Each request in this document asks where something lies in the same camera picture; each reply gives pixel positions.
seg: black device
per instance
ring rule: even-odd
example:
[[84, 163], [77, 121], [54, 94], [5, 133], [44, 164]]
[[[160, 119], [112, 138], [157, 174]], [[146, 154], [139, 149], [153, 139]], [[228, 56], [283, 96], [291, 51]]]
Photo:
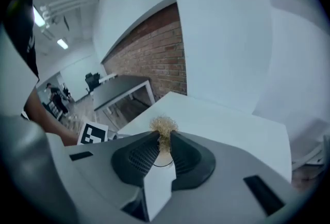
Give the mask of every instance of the black device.
[[94, 75], [92, 75], [91, 73], [88, 73], [86, 76], [85, 76], [85, 81], [88, 85], [88, 88], [89, 88], [89, 91], [88, 93], [91, 93], [92, 91], [94, 91], [95, 88], [97, 88], [98, 86], [100, 86], [100, 82], [99, 82], [99, 79], [100, 79], [100, 75], [99, 73], [96, 73]]

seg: fluorescent light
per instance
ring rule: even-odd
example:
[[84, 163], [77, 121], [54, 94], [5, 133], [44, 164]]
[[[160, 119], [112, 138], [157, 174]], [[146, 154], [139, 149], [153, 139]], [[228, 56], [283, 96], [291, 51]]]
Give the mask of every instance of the fluorescent light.
[[35, 14], [36, 25], [38, 25], [39, 27], [44, 26], [45, 20], [41, 17], [41, 15], [38, 13], [38, 11], [35, 9], [34, 6], [33, 6], [33, 13]]
[[64, 49], [68, 48], [68, 45], [62, 39], [58, 40], [57, 43], [62, 46]]

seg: tuft of hair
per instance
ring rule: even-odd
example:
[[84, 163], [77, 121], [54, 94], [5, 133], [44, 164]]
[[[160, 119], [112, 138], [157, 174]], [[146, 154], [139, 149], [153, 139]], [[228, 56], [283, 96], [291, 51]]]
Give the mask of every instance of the tuft of hair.
[[174, 120], [172, 120], [170, 117], [158, 116], [150, 121], [150, 129], [152, 131], [158, 131], [160, 134], [159, 151], [170, 152], [171, 151], [170, 135], [171, 135], [171, 131], [178, 130], [177, 123]]

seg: red brick wall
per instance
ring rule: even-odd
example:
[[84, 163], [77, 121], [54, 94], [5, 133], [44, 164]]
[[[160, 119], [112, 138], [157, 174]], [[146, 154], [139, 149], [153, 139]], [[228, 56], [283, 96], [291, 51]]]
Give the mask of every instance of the red brick wall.
[[[186, 95], [185, 53], [177, 5], [164, 8], [138, 25], [103, 64], [108, 74], [150, 77], [155, 100], [169, 91]], [[135, 96], [149, 103], [145, 89]]]

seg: table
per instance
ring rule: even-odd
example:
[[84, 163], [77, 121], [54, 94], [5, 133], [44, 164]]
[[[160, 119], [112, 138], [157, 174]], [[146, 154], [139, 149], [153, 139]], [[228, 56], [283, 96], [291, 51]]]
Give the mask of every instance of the table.
[[117, 76], [116, 73], [112, 73], [112, 74], [110, 74], [110, 75], [108, 75], [108, 76], [105, 76], [104, 78], [100, 78], [100, 79], [98, 80], [98, 82], [99, 82], [100, 84], [102, 84], [102, 83], [106, 82], [107, 80], [109, 80], [109, 79], [111, 79], [111, 78], [114, 78], [114, 77], [116, 77], [116, 76]]
[[130, 96], [133, 99], [131, 94], [144, 86], [146, 87], [151, 104], [154, 104], [155, 98], [150, 87], [149, 78], [124, 75], [116, 79], [111, 79], [94, 89], [94, 111], [105, 110], [126, 96]]
[[179, 131], [249, 152], [291, 182], [291, 151], [283, 124], [170, 92], [118, 134], [149, 131], [150, 120], [159, 115], [174, 119]]

